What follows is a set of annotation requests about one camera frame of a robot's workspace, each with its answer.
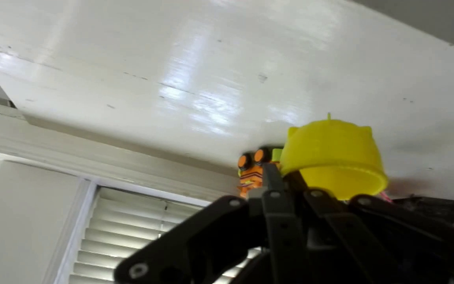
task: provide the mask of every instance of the window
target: window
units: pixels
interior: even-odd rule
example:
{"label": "window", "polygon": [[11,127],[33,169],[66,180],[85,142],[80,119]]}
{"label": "window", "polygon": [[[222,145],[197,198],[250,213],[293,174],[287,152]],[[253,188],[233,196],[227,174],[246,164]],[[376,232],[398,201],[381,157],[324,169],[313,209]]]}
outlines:
{"label": "window", "polygon": [[[187,204],[101,188],[69,283],[112,283],[113,269],[121,259],[198,210]],[[225,272],[216,283],[230,283],[239,269]]]}

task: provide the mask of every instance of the wall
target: wall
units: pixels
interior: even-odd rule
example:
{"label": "wall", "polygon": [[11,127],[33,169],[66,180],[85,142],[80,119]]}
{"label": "wall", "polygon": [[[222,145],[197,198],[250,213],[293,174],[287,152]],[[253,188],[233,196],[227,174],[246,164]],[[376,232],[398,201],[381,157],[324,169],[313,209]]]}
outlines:
{"label": "wall", "polygon": [[454,46],[454,0],[354,0]]}
{"label": "wall", "polygon": [[235,171],[231,174],[216,172],[209,168],[33,127],[17,111],[1,106],[0,153],[11,160],[19,158],[47,169],[72,172],[99,185],[121,187],[138,193],[160,190],[153,194],[171,199],[214,201],[233,194],[238,182]]}
{"label": "wall", "polygon": [[19,163],[0,166],[0,284],[52,283],[88,183]]}

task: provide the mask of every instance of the yellow object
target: yellow object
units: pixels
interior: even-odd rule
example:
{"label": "yellow object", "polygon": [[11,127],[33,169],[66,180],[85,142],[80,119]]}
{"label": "yellow object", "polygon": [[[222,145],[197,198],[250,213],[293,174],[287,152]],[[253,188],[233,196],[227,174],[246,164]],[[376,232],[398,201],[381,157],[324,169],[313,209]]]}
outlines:
{"label": "yellow object", "polygon": [[299,171],[309,188],[328,190],[340,201],[387,187],[370,128],[331,117],[288,130],[280,171]]}

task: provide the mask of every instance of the orange object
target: orange object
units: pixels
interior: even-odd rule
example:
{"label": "orange object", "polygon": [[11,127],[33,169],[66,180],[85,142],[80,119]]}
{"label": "orange object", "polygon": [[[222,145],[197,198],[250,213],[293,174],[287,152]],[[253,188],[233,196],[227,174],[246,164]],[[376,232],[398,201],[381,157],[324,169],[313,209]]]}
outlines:
{"label": "orange object", "polygon": [[238,160],[238,194],[247,199],[250,191],[263,188],[263,166],[266,163],[279,164],[282,147],[260,147],[253,155],[242,153]]}

